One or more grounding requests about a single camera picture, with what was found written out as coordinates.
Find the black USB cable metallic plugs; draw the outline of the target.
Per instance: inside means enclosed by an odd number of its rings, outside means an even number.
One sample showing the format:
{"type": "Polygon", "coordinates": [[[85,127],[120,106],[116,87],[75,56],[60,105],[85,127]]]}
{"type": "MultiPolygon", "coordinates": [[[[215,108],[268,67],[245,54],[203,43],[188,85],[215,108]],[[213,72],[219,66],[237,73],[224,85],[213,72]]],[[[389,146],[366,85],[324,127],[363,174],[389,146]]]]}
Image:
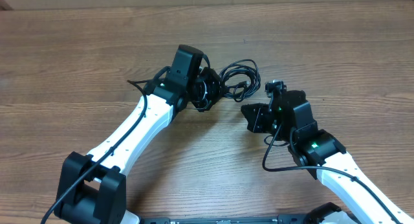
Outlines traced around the black USB cable metallic plugs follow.
{"type": "Polygon", "coordinates": [[[219,77],[224,83],[224,97],[242,102],[261,87],[257,63],[251,59],[238,60],[221,70],[219,77]]]}

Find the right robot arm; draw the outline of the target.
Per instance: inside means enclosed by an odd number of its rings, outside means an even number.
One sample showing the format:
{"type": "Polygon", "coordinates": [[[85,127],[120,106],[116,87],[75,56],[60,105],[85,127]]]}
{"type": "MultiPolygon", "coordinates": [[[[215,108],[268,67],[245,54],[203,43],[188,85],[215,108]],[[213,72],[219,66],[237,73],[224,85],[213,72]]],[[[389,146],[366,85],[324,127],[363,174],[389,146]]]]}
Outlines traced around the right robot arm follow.
{"type": "Polygon", "coordinates": [[[241,112],[248,130],[269,133],[273,141],[288,144],[295,166],[307,170],[336,194],[360,223],[413,222],[361,171],[346,147],[319,129],[304,91],[272,91],[270,103],[247,104],[241,112]]]}

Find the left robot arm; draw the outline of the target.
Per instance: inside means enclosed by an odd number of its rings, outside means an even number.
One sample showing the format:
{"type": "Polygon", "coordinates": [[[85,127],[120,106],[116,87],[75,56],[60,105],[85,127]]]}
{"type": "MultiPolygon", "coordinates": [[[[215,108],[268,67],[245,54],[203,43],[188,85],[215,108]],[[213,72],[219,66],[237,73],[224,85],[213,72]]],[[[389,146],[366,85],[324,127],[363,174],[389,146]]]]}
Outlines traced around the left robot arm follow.
{"type": "Polygon", "coordinates": [[[209,59],[201,50],[179,45],[173,62],[140,87],[140,100],[133,112],[101,144],[82,155],[72,152],[61,169],[51,214],[69,223],[140,223],[127,210],[127,176],[152,139],[179,112],[192,103],[202,112],[223,95],[217,73],[202,62],[209,59]]]}

